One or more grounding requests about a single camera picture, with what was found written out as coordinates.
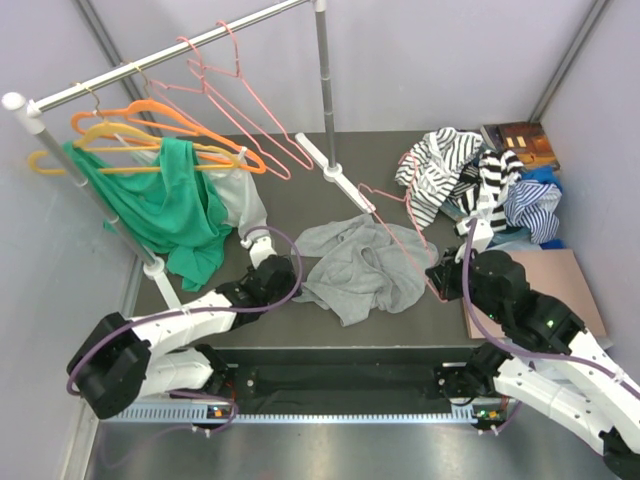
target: metal floor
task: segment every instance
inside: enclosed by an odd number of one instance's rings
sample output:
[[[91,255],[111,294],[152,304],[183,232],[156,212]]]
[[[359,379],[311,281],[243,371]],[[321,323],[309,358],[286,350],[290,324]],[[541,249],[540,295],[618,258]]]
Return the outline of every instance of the metal floor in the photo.
[[[523,408],[500,436],[470,426],[236,425],[207,439],[161,425],[104,424],[86,480],[609,480],[569,431]]]

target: green shirt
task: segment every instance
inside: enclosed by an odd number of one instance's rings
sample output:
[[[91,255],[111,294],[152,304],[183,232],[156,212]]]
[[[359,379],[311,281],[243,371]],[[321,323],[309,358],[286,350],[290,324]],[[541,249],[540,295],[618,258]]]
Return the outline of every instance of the green shirt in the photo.
[[[105,175],[98,169],[112,165],[71,142],[63,148],[138,241],[169,254],[167,270],[184,277],[184,290],[207,283],[224,260],[231,227],[223,224],[227,209],[215,187],[193,168],[198,160],[191,142],[165,138],[152,164],[161,172],[132,175]]]

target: gray cloth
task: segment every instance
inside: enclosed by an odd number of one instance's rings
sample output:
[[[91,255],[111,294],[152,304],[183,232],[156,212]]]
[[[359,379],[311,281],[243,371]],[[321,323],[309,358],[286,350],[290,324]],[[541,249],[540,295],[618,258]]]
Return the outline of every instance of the gray cloth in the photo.
[[[388,227],[422,272],[437,261],[436,247],[429,244],[427,251],[415,230]],[[302,256],[322,259],[309,272],[302,295],[294,301],[330,308],[344,327],[365,320],[372,308],[402,312],[424,293],[423,275],[371,215],[310,228],[302,232],[296,245]]]

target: black and white striped shirt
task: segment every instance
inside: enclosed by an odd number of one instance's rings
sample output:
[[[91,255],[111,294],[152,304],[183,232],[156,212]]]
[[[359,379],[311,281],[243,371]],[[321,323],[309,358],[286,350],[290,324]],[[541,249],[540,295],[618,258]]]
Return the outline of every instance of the black and white striped shirt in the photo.
[[[458,183],[460,171],[476,158],[481,146],[482,135],[446,127],[425,134],[411,148],[401,162],[395,180],[409,186],[414,179],[409,205],[420,228],[433,222],[438,209]]]
[[[451,201],[467,215],[482,213],[494,232],[503,231],[507,228],[504,203],[509,187],[520,180],[522,167],[522,162],[511,150],[502,154],[485,150],[477,168],[470,166],[463,170]]]

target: book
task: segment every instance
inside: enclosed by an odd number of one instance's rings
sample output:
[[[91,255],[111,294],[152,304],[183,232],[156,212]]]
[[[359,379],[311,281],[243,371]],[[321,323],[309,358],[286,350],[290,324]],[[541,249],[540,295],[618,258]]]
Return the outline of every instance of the book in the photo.
[[[539,123],[514,122],[484,125],[480,132],[485,143],[494,150],[512,150],[524,164],[525,170],[550,165],[560,169],[551,143]]]

